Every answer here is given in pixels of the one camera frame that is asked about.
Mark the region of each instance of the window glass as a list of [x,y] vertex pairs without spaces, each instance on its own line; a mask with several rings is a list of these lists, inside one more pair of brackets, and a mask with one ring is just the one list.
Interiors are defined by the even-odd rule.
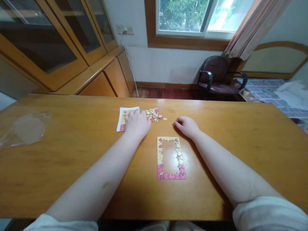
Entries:
[[55,0],[86,53],[100,47],[80,0]]
[[159,29],[199,32],[208,0],[159,0]]
[[237,31],[254,0],[217,0],[208,30]]
[[89,0],[89,2],[105,42],[106,43],[111,42],[115,38],[113,37],[112,30],[102,0]]
[[76,56],[35,0],[0,0],[0,33],[47,74]]

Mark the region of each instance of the plastic bag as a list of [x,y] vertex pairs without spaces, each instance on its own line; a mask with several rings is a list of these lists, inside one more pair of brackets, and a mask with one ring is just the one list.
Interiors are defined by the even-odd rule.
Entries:
[[47,111],[20,117],[0,140],[0,149],[41,141],[51,115]]

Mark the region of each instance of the hand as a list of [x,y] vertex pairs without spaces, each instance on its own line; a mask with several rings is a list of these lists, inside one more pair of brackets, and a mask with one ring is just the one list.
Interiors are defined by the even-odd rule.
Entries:
[[200,132],[197,123],[189,117],[180,116],[173,123],[185,136],[191,139]]
[[151,121],[147,119],[145,111],[133,110],[125,117],[125,134],[140,142],[148,134],[150,127]]

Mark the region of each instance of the curtain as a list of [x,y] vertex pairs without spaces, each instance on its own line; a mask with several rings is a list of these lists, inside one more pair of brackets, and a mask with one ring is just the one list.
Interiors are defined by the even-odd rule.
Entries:
[[255,0],[226,47],[225,55],[229,58],[248,59],[290,2],[291,0]]

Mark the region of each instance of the cabinet door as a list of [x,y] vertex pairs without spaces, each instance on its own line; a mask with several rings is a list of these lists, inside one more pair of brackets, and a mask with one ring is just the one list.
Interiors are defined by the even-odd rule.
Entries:
[[107,52],[118,46],[103,0],[85,0]]
[[119,59],[129,92],[131,93],[135,88],[135,81],[134,81],[132,70],[129,67],[129,61],[128,61],[126,52],[123,51],[121,54],[119,54],[118,59]]
[[82,96],[108,96],[115,97],[115,93],[111,88],[104,73],[100,73],[86,88],[79,93]]
[[47,2],[89,66],[106,54],[84,0],[47,0]]
[[45,1],[0,1],[0,49],[51,90],[88,65]]
[[130,97],[129,89],[117,58],[104,69],[104,74],[118,97]]

